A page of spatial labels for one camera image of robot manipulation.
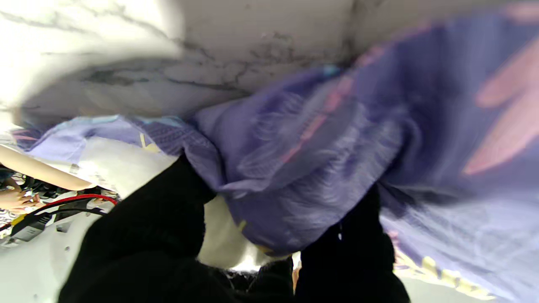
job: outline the electrical cable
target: electrical cable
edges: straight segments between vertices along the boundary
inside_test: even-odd
[[[97,195],[97,194],[85,194],[85,195],[79,195],[79,196],[64,198],[64,199],[60,199],[60,200],[51,202],[51,203],[49,203],[49,204],[47,204],[47,205],[45,205],[45,206],[43,206],[43,207],[41,207],[39,209],[36,209],[35,211],[27,214],[26,216],[39,216],[40,212],[42,212],[42,211],[44,211],[46,209],[55,207],[55,206],[65,205],[65,204],[69,204],[69,203],[79,201],[79,200],[83,200],[83,199],[94,199],[94,198],[110,201],[114,205],[117,205],[117,203],[118,203],[115,199],[113,199],[111,197],[107,197],[107,196],[103,196],[103,195]],[[53,215],[53,214],[57,214],[59,212],[68,211],[68,210],[80,210],[80,211],[90,212],[90,213],[97,214],[97,215],[102,215],[102,214],[98,214],[96,211],[92,212],[92,209],[85,209],[85,210],[83,210],[83,209],[59,209],[59,210],[52,211],[52,212],[50,212],[48,214]],[[6,230],[9,227],[11,227],[11,223],[6,223],[2,227],[0,227],[0,231]]]
[[[89,213],[91,213],[91,214],[96,214],[96,215],[105,215],[104,212],[99,211],[99,210],[95,210],[95,209],[63,208],[63,209],[58,209],[58,210],[51,211],[51,212],[45,212],[45,213],[40,214],[40,215],[38,215],[38,216],[41,216],[41,215],[55,215],[55,214],[58,214],[58,213],[60,213],[60,212],[65,212],[65,211],[80,211],[80,212],[89,212]]]
[[[97,195],[97,194],[85,194],[85,195],[79,195],[79,196],[74,196],[74,197],[69,197],[69,198],[64,198],[64,199],[60,199],[60,200],[57,200],[57,201],[54,201],[54,202],[51,202],[39,209],[36,209],[35,211],[29,213],[28,215],[36,215],[37,213],[43,211],[43,210],[46,210],[46,209],[49,209],[49,208],[52,208],[52,207],[55,207],[55,206],[60,206],[60,205],[64,205],[64,204],[68,204],[68,203],[71,203],[73,201],[77,201],[77,200],[82,200],[82,199],[93,199],[93,198],[98,198],[98,199],[103,199],[103,200],[107,200],[107,201],[110,201],[112,202],[114,205],[117,204],[117,201],[115,199],[112,199],[111,197],[107,197],[107,196],[103,196],[103,195]]]
[[[0,231],[6,230],[11,227],[11,223],[6,223],[0,227]]]

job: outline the black sleeve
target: black sleeve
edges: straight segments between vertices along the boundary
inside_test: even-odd
[[[89,228],[58,302],[228,297],[195,260],[214,196],[181,157]]]
[[[395,251],[379,221],[376,188],[338,224],[301,252],[296,298],[320,297],[358,302],[408,303],[402,282],[393,274]]]

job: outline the black cable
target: black cable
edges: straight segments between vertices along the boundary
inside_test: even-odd
[[[47,215],[55,215],[55,214],[58,214],[59,212],[65,212],[65,211],[80,211],[80,212],[89,212],[91,214],[96,214],[96,215],[105,215],[104,212],[100,211],[100,210],[96,210],[95,208],[92,208],[92,209],[84,209],[84,208],[63,208],[63,209],[58,209],[58,210],[55,210],[55,211],[51,211],[51,212],[44,212],[43,214],[39,214],[37,216],[47,216]]]
[[[0,227],[0,231],[6,230],[11,227],[11,223],[6,223]]]
[[[55,207],[55,206],[62,206],[62,205],[70,204],[70,203],[73,203],[73,202],[80,202],[81,200],[88,200],[88,201],[90,201],[91,199],[93,199],[93,198],[73,199],[73,200],[70,200],[70,201],[63,202],[63,203],[56,203],[56,204],[51,203],[51,204],[47,204],[47,205],[42,206],[41,208],[36,209],[35,211],[29,213],[28,216],[35,216],[38,212],[42,212],[43,210],[46,210],[46,209],[49,209],[49,208],[53,208],[53,207]]]

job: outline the white marble surface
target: white marble surface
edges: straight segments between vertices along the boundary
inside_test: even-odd
[[[0,129],[186,115],[350,59],[418,19],[504,1],[0,0]]]

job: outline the purple fabric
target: purple fabric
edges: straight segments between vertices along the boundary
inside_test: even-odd
[[[143,133],[183,150],[274,255],[305,248],[376,184],[383,225],[417,264],[429,256],[500,301],[539,302],[537,37],[537,6],[510,6],[421,27],[353,68],[300,73],[190,124],[115,117],[19,145],[76,162],[74,142]]]

